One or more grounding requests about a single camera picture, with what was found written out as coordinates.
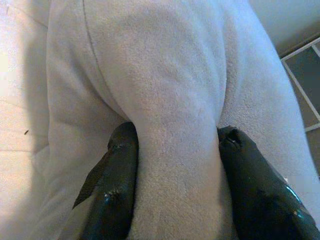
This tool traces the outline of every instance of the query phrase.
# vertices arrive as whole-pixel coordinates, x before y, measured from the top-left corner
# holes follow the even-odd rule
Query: wall
[[[280,56],[320,36],[320,0],[249,0]]]

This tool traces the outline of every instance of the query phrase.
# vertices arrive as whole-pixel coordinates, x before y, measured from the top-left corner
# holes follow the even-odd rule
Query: black object
[[[88,174],[59,239],[127,237],[133,218],[138,148],[133,123],[113,131],[108,151]]]
[[[242,131],[218,129],[240,240],[320,240],[314,219],[283,177]]]

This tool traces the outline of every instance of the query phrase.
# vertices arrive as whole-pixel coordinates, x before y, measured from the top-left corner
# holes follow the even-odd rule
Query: shiny black material
[[[136,129],[131,122],[120,125],[112,133],[108,152],[88,174],[73,206],[76,208],[94,196],[81,240],[127,237],[133,217],[138,147]]]
[[[218,137],[239,239],[320,240],[314,219],[257,145],[230,126]]]

